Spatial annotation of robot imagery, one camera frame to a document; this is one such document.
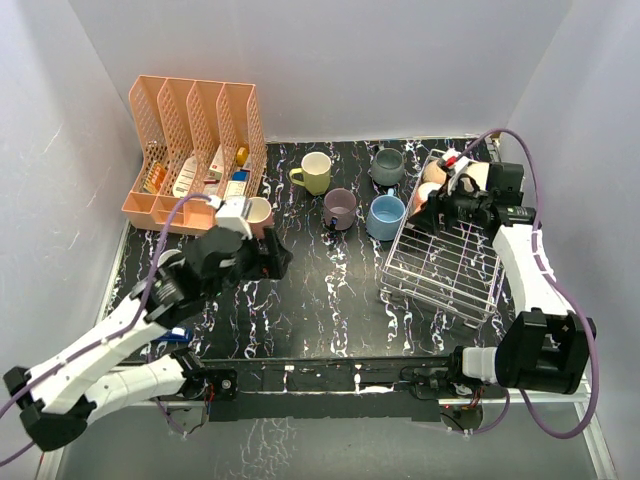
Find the tan glazed round mug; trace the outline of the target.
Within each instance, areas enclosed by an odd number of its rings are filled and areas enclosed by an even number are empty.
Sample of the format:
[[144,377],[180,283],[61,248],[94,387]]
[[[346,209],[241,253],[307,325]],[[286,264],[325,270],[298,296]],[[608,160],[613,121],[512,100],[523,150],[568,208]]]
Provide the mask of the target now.
[[430,161],[422,173],[423,183],[436,183],[443,185],[447,181],[447,173],[443,170],[437,161]]

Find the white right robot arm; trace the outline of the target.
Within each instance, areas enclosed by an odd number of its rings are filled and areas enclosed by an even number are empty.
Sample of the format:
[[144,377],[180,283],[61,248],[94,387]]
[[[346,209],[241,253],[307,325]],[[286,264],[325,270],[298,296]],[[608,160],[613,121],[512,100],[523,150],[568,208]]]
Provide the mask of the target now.
[[498,255],[516,318],[496,347],[458,347],[445,378],[466,397],[481,383],[572,394],[589,359],[596,329],[549,283],[536,211],[522,204],[520,164],[476,162],[453,156],[427,163],[409,221],[428,233],[469,222],[480,227]]

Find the green-inside mushroom pattern mug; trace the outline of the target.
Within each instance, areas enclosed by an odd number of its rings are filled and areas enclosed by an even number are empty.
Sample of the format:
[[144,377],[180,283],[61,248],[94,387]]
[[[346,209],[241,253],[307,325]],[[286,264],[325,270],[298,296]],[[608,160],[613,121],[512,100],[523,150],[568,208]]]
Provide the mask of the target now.
[[491,166],[489,162],[472,162],[467,166],[465,174],[475,181],[480,190],[485,190]]

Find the light pink mug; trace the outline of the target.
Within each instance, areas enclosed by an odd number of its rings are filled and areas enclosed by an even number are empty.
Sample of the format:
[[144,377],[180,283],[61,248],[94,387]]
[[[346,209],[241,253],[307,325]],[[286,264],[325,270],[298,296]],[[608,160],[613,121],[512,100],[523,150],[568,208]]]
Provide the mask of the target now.
[[421,206],[428,200],[429,194],[433,191],[438,192],[440,188],[441,184],[436,182],[422,183],[413,196],[413,212],[418,212]]

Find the pink mug white inside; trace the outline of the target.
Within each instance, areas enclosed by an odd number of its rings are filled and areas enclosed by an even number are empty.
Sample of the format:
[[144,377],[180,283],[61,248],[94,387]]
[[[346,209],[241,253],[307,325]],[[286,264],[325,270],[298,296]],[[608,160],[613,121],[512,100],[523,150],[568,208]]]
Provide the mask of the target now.
[[263,197],[251,197],[247,222],[257,239],[265,238],[265,229],[274,226],[273,211],[270,202]]

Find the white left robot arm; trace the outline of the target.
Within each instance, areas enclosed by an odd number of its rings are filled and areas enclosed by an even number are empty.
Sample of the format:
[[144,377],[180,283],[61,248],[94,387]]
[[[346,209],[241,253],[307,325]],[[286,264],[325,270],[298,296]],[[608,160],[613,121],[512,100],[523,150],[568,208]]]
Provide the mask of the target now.
[[185,347],[139,367],[114,368],[224,290],[243,281],[282,279],[292,259],[271,227],[261,240],[214,227],[183,249],[161,252],[148,276],[105,320],[49,360],[4,374],[32,444],[54,451],[96,420],[139,401],[200,396],[207,383],[205,369]]

